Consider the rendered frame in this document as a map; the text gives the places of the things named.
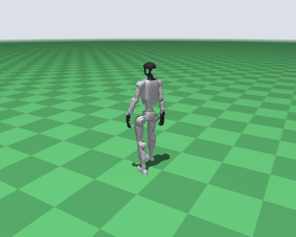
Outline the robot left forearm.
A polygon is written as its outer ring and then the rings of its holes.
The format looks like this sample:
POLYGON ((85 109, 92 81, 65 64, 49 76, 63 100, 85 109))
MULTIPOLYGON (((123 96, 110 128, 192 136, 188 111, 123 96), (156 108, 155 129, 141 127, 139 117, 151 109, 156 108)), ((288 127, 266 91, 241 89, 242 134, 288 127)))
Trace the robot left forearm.
POLYGON ((130 117, 131 117, 131 114, 133 113, 135 107, 136 107, 136 105, 135 105, 135 99, 132 98, 131 99, 131 103, 130 103, 130 107, 129 107, 127 113, 126 113, 126 117, 127 117, 127 115, 130 115, 130 117))

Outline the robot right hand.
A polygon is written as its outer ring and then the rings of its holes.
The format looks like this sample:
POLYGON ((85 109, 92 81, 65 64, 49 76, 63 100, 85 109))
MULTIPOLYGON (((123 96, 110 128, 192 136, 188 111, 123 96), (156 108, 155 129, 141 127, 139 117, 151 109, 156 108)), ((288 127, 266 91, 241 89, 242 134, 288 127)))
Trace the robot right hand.
POLYGON ((160 126, 162 126, 164 124, 164 115, 165 115, 165 112, 162 112, 162 114, 160 114, 160 122, 158 123, 160 126))

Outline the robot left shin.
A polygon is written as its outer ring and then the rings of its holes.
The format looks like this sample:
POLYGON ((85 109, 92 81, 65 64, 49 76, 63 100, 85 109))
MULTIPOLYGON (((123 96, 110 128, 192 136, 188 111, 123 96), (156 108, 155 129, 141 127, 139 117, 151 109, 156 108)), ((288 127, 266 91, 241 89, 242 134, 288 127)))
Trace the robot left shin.
POLYGON ((137 150, 138 150, 138 156, 141 162, 141 167, 142 170, 144 170, 144 168, 146 169, 146 164, 145 164, 145 160, 146 160, 146 150, 142 149, 141 143, 138 142, 137 143, 137 150))

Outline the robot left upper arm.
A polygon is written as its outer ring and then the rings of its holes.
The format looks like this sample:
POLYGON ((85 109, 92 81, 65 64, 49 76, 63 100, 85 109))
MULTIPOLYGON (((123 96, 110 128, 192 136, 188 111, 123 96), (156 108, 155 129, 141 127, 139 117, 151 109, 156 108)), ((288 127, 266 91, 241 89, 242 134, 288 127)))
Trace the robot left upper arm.
POLYGON ((135 104, 137 104, 139 102, 139 97, 141 95, 141 91, 145 86, 145 81, 139 81, 136 83, 136 89, 135 89, 135 104))

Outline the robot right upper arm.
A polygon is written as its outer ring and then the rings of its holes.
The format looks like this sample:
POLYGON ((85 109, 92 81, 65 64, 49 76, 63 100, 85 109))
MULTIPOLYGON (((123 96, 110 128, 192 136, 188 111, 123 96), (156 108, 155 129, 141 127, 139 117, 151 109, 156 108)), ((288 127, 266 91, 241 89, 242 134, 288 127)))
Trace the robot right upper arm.
POLYGON ((162 85, 163 85, 163 81, 161 80, 161 79, 158 79, 158 81, 159 81, 159 93, 158 93, 158 101, 161 101, 161 100, 163 100, 163 87, 162 87, 162 85))

